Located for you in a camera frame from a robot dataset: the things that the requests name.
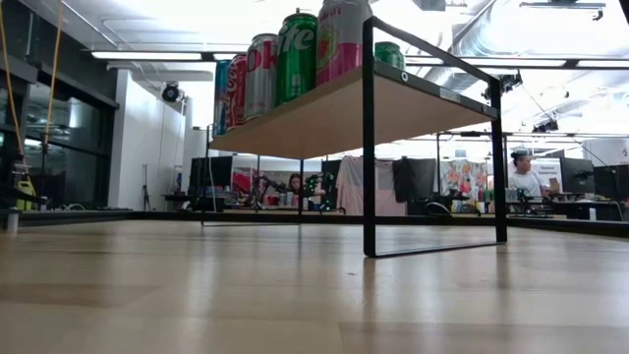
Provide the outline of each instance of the pink can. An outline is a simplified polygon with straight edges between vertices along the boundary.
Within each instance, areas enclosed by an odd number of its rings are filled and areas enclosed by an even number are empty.
[[[245,82],[247,79],[245,54],[239,54],[232,59],[227,75],[227,94],[229,95],[227,130],[231,130],[245,124]]]
[[[371,16],[367,0],[325,0],[316,36],[318,86],[363,64],[363,22]]]

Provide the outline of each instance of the glass window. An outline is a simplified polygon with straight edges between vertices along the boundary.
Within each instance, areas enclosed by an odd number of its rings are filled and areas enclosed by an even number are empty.
[[[52,207],[105,205],[105,158],[50,144],[42,176],[41,143],[27,139],[26,156],[37,194],[47,197]]]
[[[3,88],[0,88],[0,124],[13,125],[11,107],[9,106],[9,94]]]
[[[18,119],[20,119],[21,108],[22,107],[22,99],[23,96],[13,91],[13,98],[16,103],[16,114],[18,115]],[[0,88],[0,124],[6,124],[9,126],[15,126],[13,123],[13,115],[11,113],[11,105],[9,104],[9,92]]]
[[[40,138],[48,117],[50,88],[43,84],[30,86],[27,107],[27,133]],[[104,113],[76,98],[56,92],[50,118],[50,141],[78,148],[106,148],[107,129]]]

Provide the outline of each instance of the shelf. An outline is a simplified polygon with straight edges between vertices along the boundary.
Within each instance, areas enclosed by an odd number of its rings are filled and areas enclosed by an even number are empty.
[[[374,72],[375,143],[490,121],[496,110],[382,63]],[[248,122],[209,147],[307,159],[363,146],[362,68]]]

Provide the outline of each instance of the sprite can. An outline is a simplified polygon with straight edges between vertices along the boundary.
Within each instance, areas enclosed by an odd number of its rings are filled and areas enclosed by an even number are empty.
[[[316,86],[316,17],[293,14],[284,19],[277,50],[276,105]]]
[[[375,44],[375,60],[392,67],[404,70],[404,55],[400,46],[393,42],[378,42]]]

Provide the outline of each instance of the red can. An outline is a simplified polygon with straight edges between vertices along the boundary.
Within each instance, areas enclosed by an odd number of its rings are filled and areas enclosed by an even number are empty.
[[[245,124],[245,82],[247,79],[247,55],[239,54],[229,63],[227,94],[229,109],[227,110],[227,130]]]

